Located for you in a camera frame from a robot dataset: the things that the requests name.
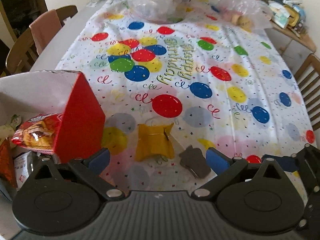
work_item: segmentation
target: green balloon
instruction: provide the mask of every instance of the green balloon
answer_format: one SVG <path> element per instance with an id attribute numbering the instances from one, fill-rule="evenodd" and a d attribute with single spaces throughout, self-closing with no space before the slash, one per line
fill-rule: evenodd
<path id="1" fill-rule="evenodd" d="M 110 68 L 113 71 L 127 72 L 132 70 L 134 61 L 128 58 L 118 58 L 110 63 Z"/>
<path id="2" fill-rule="evenodd" d="M 242 48 L 241 46 L 236 46 L 234 47 L 236 53 L 238 53 L 239 55 L 243 56 L 246 55 L 248 56 L 249 54 L 246 52 L 246 50 L 244 48 Z"/>
<path id="3" fill-rule="evenodd" d="M 211 44 L 207 41 L 204 41 L 204 40 L 199 40 L 198 45 L 201 49 L 204 49 L 204 50 L 213 50 L 213 48 L 214 48 L 213 44 Z"/>
<path id="4" fill-rule="evenodd" d="M 262 44 L 263 46 L 265 46 L 267 49 L 271 49 L 271 47 L 270 47 L 269 44 L 266 44 L 265 42 L 261 42 L 261 44 Z"/>

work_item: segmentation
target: pink cloth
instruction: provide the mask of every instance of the pink cloth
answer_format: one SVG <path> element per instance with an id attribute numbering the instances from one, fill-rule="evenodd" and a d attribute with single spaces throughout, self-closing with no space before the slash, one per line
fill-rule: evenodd
<path id="1" fill-rule="evenodd" d="M 56 10 L 40 15 L 29 27 L 39 55 L 62 28 Z"/>

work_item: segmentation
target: silver screw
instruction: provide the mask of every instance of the silver screw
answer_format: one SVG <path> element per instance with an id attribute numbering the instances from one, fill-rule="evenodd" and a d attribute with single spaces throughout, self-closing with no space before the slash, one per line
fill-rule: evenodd
<path id="1" fill-rule="evenodd" d="M 197 197 L 207 197 L 210 195 L 210 191 L 205 188 L 198 188 L 193 192 Z"/>
<path id="2" fill-rule="evenodd" d="M 319 187 L 319 186 L 315 186 L 315 187 L 313 188 L 313 191 L 314 191 L 315 193 L 317 193 L 319 190 L 320 190 L 320 187 Z"/>
<path id="3" fill-rule="evenodd" d="M 307 224 L 307 221 L 306 221 L 305 219 L 302 219 L 302 220 L 299 222 L 299 227 L 300 227 L 300 228 L 303 228 L 306 224 Z"/>
<path id="4" fill-rule="evenodd" d="M 114 188 L 114 189 L 109 189 L 109 190 L 107 191 L 107 196 L 108 196 L 108 197 L 120 197 L 121 195 L 122 195 L 122 191 L 119 190 L 119 189 L 116 189 L 116 188 Z"/>

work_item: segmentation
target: orange package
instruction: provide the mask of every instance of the orange package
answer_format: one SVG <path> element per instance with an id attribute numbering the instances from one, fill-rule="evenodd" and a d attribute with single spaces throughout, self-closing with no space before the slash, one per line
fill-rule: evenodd
<path id="1" fill-rule="evenodd" d="M 39 115 L 23 123 L 12 137 L 12 142 L 35 152 L 53 154 L 53 144 L 63 114 Z"/>
<path id="2" fill-rule="evenodd" d="M 0 145 L 0 177 L 10 182 L 10 185 L 16 188 L 17 181 L 10 150 L 9 140 L 5 139 Z"/>

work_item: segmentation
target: wooden chair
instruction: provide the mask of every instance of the wooden chair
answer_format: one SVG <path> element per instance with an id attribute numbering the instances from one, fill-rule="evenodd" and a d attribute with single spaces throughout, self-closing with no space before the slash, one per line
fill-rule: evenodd
<path id="1" fill-rule="evenodd" d="M 27 72 L 31 69 L 38 58 L 34 52 L 34 44 L 31 30 L 28 28 L 14 43 L 7 56 L 5 65 L 10 74 Z"/>
<path id="2" fill-rule="evenodd" d="M 320 128 L 320 60 L 314 54 L 310 54 L 294 77 L 315 131 Z"/>
<path id="3" fill-rule="evenodd" d="M 73 16 L 75 16 L 78 13 L 78 9 L 75 5 L 68 5 L 68 6 L 56 9 L 56 12 L 58 14 L 59 20 L 63 27 L 64 26 L 63 21 L 69 17 L 72 18 Z"/>

